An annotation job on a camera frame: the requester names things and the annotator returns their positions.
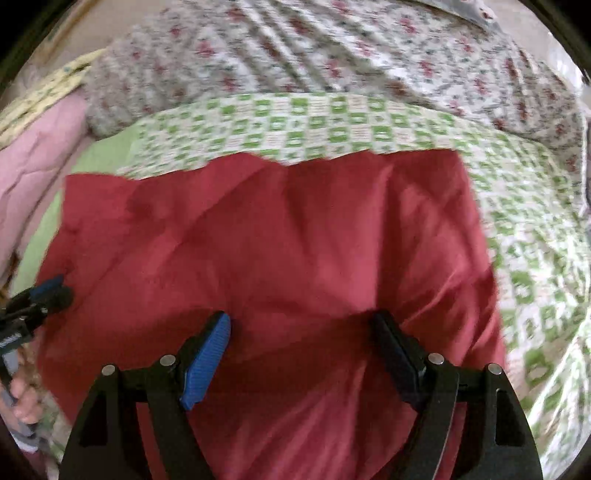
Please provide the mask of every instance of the floral patterned cloth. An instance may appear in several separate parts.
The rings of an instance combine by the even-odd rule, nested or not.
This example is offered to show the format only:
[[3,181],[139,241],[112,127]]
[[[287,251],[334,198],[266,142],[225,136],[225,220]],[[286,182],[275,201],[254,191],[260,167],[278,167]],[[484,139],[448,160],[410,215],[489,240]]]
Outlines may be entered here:
[[564,82],[505,34],[416,2],[176,0],[86,77],[101,137],[181,103],[282,91],[381,95],[453,113],[539,141],[578,189],[586,175],[586,124]]

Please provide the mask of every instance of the red fabric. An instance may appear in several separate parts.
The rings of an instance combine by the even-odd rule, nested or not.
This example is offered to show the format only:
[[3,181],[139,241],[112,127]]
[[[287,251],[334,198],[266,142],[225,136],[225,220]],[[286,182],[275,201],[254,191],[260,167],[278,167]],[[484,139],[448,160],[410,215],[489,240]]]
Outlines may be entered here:
[[290,167],[236,154],[141,181],[70,176],[40,278],[58,273],[74,305],[48,320],[39,362],[72,420],[103,364],[144,367],[212,311],[235,319],[189,414],[220,480],[370,479],[384,468],[415,414],[371,342],[371,310],[389,309],[454,364],[504,363],[486,241],[451,151]]

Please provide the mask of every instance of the pink fabric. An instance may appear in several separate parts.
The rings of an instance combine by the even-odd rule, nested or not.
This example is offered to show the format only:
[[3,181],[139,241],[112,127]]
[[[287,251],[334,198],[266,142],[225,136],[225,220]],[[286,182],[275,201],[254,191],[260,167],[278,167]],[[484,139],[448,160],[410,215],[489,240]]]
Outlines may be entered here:
[[0,151],[0,280],[27,220],[87,134],[86,101],[79,90],[43,113]]
[[55,180],[51,182],[46,192],[43,194],[43,197],[41,198],[41,200],[39,200],[37,207],[29,217],[27,225],[22,233],[21,240],[17,245],[16,250],[18,258],[22,258],[24,256],[25,250],[27,250],[27,246],[31,241],[31,237],[37,231],[37,228],[41,223],[41,219],[43,218],[43,215],[45,215],[46,210],[51,205],[53,199],[56,196],[56,193],[62,187],[66,175],[70,174],[72,168],[74,167],[74,165],[76,165],[78,158],[80,158],[80,155],[82,155],[82,152],[86,150],[88,147],[90,147],[90,145],[94,141],[95,139],[91,135],[85,135],[84,137],[82,137],[82,140],[80,140],[78,146],[73,151],[72,155],[68,157],[63,167],[57,173],[57,177],[55,178]]

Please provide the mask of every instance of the green fabric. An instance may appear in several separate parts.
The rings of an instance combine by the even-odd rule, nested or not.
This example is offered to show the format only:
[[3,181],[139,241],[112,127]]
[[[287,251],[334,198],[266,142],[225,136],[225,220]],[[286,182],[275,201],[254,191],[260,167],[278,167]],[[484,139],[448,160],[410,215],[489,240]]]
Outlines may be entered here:
[[136,179],[235,151],[284,164],[365,149],[461,153],[499,287],[507,374],[545,477],[573,461],[591,432],[589,246],[568,172],[545,146],[448,113],[342,93],[209,99],[136,125],[119,171]]
[[[87,148],[72,168],[72,173],[115,174],[127,161],[131,144],[137,134],[132,125],[114,137],[93,143]],[[11,295],[34,285],[47,248],[60,224],[62,192],[59,191],[43,215],[37,231],[31,238],[27,250],[18,266],[17,274],[11,283]]]

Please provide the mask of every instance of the yellow patterned fabric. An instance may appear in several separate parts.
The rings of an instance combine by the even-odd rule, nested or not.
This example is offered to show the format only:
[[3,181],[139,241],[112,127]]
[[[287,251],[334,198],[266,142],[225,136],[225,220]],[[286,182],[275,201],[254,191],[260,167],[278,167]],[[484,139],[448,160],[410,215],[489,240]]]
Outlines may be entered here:
[[78,88],[92,62],[103,51],[96,50],[72,60],[0,112],[0,149],[10,145],[45,110]]

